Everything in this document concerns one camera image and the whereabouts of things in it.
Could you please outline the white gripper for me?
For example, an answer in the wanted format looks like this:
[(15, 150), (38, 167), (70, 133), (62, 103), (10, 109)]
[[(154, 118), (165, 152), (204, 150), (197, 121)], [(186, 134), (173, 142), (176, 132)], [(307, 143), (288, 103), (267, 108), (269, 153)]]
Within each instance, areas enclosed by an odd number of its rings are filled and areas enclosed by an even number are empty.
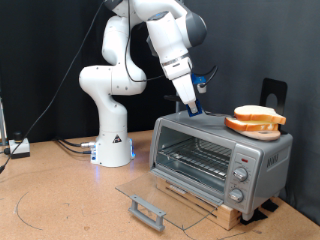
[(184, 57), (170, 64), (163, 64), (162, 69), (166, 77), (172, 81), (182, 102), (187, 104), (192, 113), (197, 113), (198, 108), (195, 103), (196, 97), (191, 80), (191, 65), (190, 58)]

